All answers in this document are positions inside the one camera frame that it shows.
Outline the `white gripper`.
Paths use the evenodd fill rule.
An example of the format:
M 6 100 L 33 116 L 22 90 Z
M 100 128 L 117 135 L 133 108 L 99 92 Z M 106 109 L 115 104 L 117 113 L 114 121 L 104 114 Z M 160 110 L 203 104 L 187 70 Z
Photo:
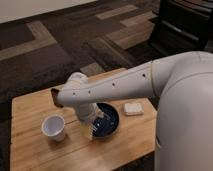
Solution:
M 100 123 L 109 122 L 111 117 L 109 114 L 102 112 L 96 103 L 77 105 L 74 107 L 75 114 L 81 124 L 82 134 L 89 140 L 93 139 L 92 123 L 97 117 L 99 117 Z

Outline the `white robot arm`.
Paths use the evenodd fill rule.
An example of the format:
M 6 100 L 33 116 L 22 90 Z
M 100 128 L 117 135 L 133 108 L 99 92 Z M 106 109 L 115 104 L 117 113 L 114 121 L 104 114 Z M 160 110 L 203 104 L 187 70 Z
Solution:
M 213 171 L 213 53 L 190 51 L 155 59 L 93 83 L 71 75 L 63 106 L 159 99 L 155 171 Z

